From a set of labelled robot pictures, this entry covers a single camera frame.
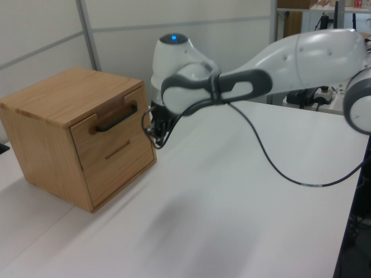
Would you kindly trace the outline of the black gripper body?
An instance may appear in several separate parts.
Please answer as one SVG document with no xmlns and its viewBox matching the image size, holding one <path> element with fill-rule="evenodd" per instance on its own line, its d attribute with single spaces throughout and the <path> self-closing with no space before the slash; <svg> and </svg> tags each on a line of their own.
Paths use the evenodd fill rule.
<svg viewBox="0 0 371 278">
<path fill-rule="evenodd" d="M 153 104 L 151 108 L 152 122 L 154 122 L 155 128 L 157 130 L 170 130 L 177 119 L 177 115 L 163 105 Z"/>
</svg>

